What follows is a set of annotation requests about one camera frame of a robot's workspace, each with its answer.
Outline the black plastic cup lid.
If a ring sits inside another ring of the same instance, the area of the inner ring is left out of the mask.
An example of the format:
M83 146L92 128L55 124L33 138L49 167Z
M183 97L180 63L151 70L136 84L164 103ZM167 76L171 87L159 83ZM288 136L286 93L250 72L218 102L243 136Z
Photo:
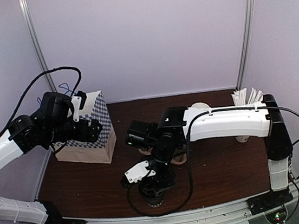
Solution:
M165 191L172 188L174 184L172 183L145 183L139 185L139 192L141 196L145 199L154 199L160 197L164 194Z

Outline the blue checkered paper bag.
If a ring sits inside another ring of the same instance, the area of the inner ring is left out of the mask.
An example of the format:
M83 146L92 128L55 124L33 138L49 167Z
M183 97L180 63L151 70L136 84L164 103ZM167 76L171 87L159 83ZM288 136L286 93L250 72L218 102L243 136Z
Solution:
M97 136L95 141L67 140L54 143L56 159L65 162L101 163L112 162L116 134L101 90L86 93L83 109L74 114L80 120L89 122Z

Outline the stack of paper coffee cups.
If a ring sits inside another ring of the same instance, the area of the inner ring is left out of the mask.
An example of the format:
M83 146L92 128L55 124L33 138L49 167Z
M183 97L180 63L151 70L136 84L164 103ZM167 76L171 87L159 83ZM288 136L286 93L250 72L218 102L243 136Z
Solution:
M191 105L192 108L197 108L197 109L200 109L200 110L207 110L208 108L210 108L210 106L206 103L201 103L201 102L197 102L197 103L194 103L193 105Z

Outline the single black paper coffee cup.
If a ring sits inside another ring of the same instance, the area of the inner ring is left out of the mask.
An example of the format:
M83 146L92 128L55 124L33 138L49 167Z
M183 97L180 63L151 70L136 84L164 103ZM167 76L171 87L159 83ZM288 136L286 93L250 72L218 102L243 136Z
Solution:
M164 201L164 194L155 197L145 197L145 201L152 208L160 207Z

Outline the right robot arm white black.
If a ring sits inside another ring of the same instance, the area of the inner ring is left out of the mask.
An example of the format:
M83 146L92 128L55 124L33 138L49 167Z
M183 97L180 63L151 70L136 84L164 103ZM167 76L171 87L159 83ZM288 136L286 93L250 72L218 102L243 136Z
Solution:
M163 111L158 123L134 120L127 131L127 145L151 150L151 155L124 173L129 185L138 183L149 205L157 206L164 192L174 185L168 166L178 148L189 148L201 139L235 136L264 138L270 178L265 201L276 207L288 187L289 157L293 146L274 96L261 101L229 107L171 107Z

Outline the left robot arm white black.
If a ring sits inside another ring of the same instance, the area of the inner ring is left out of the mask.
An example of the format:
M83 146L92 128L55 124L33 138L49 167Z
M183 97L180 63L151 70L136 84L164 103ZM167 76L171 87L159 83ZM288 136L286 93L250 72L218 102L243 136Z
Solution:
M0 170L37 146L49 149L55 143L74 140L95 143L103 126L96 119L82 119L85 92L74 96L46 92L34 114L11 119L0 136ZM24 202L0 197L0 220L33 224L67 224L52 204Z

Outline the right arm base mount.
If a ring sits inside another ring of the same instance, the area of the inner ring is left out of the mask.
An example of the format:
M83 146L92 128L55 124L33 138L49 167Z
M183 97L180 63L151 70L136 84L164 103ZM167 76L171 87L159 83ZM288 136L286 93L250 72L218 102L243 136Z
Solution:
M257 215L276 207L280 207L294 199L289 189L269 191L247 200L251 215Z

